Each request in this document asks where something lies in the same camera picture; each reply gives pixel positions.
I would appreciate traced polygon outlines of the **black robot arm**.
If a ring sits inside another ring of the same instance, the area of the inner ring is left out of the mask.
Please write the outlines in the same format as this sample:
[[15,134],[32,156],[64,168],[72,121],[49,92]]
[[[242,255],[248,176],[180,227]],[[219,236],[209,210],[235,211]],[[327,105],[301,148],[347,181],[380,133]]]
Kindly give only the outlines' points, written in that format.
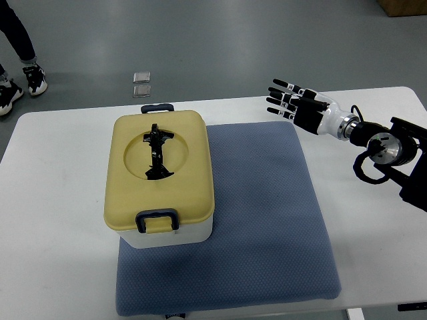
[[[392,180],[401,186],[399,196],[403,201],[425,211],[426,129],[397,117],[391,118],[392,127],[388,129],[365,121],[356,105],[351,110],[356,118],[344,127],[344,137],[366,148],[353,164],[357,178],[372,185]],[[364,173],[362,165],[367,158],[383,177],[374,179]]]

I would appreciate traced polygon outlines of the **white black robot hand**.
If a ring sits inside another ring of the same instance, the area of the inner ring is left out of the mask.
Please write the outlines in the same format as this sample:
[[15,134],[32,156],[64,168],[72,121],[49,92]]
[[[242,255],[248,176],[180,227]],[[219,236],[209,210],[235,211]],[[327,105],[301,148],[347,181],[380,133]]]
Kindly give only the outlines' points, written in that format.
[[344,128],[352,118],[333,99],[312,89],[274,79],[266,101],[267,111],[291,121],[295,126],[314,135],[330,134],[344,140]]

